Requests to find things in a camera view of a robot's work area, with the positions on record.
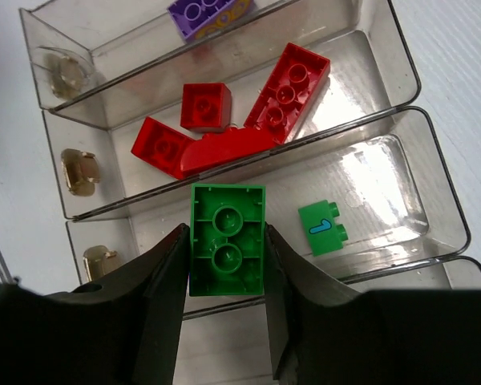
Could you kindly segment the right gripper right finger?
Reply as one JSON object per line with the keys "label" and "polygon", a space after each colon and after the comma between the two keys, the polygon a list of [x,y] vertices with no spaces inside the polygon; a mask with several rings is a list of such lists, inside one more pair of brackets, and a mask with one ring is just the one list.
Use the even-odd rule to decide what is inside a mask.
{"label": "right gripper right finger", "polygon": [[264,231],[273,378],[280,384],[481,384],[481,290],[359,293]]}

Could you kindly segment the small red lego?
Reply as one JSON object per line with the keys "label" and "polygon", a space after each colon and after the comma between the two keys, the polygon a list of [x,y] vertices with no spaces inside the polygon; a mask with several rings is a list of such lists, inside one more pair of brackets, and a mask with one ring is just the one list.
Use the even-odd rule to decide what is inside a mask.
{"label": "small red lego", "polygon": [[131,148],[131,153],[165,174],[182,180],[180,162],[195,140],[160,121],[146,117]]}

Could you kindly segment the red rounded lego brick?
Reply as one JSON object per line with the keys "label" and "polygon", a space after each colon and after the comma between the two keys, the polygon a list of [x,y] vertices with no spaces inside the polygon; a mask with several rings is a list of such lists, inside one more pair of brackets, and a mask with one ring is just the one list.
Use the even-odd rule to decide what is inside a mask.
{"label": "red rounded lego brick", "polygon": [[272,136],[265,131],[228,128],[222,133],[205,134],[190,144],[181,158],[180,167],[187,178],[276,146]]}

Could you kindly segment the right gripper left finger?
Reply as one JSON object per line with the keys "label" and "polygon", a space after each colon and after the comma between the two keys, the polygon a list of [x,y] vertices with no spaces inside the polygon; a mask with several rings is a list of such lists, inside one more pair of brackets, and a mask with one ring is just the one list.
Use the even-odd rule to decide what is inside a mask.
{"label": "right gripper left finger", "polygon": [[169,384],[183,323],[189,236],[71,292],[0,284],[0,384]]}

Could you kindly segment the purple lego brick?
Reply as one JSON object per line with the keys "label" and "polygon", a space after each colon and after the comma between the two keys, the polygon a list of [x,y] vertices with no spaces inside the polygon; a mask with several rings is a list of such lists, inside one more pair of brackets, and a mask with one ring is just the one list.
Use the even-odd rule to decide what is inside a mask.
{"label": "purple lego brick", "polygon": [[183,40],[190,43],[229,26],[253,7],[252,0],[177,0],[168,13]]}

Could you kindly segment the small red lego brick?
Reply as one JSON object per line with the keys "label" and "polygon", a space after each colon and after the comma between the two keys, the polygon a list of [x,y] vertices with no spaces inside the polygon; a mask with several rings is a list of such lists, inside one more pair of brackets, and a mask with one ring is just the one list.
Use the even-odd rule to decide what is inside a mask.
{"label": "small red lego brick", "polygon": [[231,123],[232,93],[225,83],[186,83],[180,126],[191,132],[223,132]]}

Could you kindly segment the large red lego brick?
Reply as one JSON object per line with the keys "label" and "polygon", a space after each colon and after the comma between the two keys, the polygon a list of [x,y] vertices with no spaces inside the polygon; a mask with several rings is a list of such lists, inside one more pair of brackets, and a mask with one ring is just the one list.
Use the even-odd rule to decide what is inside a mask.
{"label": "large red lego brick", "polygon": [[244,126],[283,144],[305,118],[330,73],[328,58],[288,43],[262,88]]}

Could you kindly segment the green number one lego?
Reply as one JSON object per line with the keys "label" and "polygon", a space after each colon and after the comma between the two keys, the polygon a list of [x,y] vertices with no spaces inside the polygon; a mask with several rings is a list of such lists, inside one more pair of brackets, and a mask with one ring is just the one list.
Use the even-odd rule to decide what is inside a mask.
{"label": "green number one lego", "polygon": [[319,201],[299,208],[298,213],[314,257],[338,251],[348,241],[345,226],[336,222],[340,211],[335,202]]}

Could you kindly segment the green lego brick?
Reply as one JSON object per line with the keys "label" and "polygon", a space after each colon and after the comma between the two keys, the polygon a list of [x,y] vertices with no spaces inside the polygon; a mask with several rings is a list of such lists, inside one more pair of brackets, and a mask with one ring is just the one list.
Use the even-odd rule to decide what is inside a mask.
{"label": "green lego brick", "polygon": [[194,184],[189,295],[263,294],[265,187]]}

